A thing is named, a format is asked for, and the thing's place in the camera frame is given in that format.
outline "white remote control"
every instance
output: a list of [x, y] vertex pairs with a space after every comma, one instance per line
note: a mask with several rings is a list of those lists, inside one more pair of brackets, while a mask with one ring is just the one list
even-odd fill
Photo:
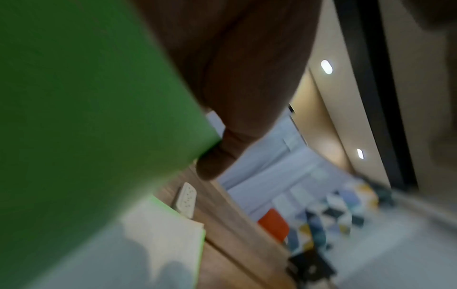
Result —
[[181, 215], [191, 219], [194, 216], [197, 191], [189, 183], [184, 183], [173, 208]]

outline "green folder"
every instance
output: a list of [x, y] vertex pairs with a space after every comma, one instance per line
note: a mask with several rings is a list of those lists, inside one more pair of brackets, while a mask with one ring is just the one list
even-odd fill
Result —
[[19, 288], [219, 138], [123, 0], [0, 3], [0, 288]]

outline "colorful geometric pattern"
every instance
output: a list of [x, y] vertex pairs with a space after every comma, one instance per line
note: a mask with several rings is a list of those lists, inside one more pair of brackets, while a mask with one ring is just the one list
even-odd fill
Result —
[[338, 238], [363, 227], [365, 212], [378, 207], [378, 195], [364, 181], [354, 180], [341, 189], [314, 201], [287, 223], [288, 248], [297, 255], [310, 248], [329, 248]]

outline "hand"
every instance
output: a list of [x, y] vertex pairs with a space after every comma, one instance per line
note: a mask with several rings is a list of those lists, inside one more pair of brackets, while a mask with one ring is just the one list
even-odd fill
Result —
[[198, 102], [226, 126], [197, 163], [213, 179], [264, 136], [311, 53], [321, 0], [132, 0]]

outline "recessed light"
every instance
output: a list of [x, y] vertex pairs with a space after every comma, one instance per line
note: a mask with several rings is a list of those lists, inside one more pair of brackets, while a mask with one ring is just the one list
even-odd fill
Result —
[[361, 158], [361, 159], [365, 158], [361, 149], [357, 149], [357, 154], [358, 154], [359, 158]]
[[322, 66], [322, 69], [325, 71], [326, 74], [332, 74], [333, 72], [333, 67], [330, 65], [330, 63], [327, 60], [323, 60], [320, 65]]

